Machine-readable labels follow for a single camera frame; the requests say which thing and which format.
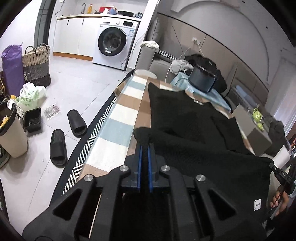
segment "white cabinet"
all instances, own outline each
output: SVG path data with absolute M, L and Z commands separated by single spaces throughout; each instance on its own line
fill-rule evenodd
M 79 55 L 93 56 L 100 22 L 101 18 L 84 18 L 78 46 Z
M 53 51 L 54 52 L 64 52 L 63 47 L 66 43 L 65 39 L 65 29 L 67 27 L 68 19 L 58 20 L 56 24 L 56 29 L 54 33 L 54 46 Z
M 62 19 L 57 21 L 54 35 L 54 52 L 78 53 L 83 18 Z

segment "washing machine door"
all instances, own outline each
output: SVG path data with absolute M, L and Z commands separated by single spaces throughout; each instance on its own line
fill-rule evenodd
M 106 28 L 99 36 L 98 47 L 102 54 L 114 56 L 126 45 L 126 34 L 119 28 Z

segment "green cup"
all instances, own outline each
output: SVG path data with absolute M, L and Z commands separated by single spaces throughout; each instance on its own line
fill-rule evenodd
M 257 126 L 261 131 L 264 131 L 264 127 L 262 123 L 258 123 Z
M 253 111 L 252 117 L 254 118 L 254 120 L 257 123 L 260 123 L 260 121 L 261 121 L 261 119 L 262 119 L 263 116 L 260 113 L 260 111 L 257 108 L 255 108 L 254 111 Z

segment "sink faucet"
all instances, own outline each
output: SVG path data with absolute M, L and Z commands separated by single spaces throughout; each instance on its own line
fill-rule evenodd
M 85 11 L 85 7 L 86 7 L 86 4 L 83 3 L 82 6 L 84 5 L 84 8 L 83 8 L 83 11 L 80 13 L 80 14 L 84 14 L 84 11 Z

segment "electrical outlet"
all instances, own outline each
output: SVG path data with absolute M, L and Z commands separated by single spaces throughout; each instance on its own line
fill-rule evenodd
M 200 45 L 201 41 L 199 39 L 197 39 L 196 37 L 192 38 L 192 43 L 196 44 L 196 45 Z

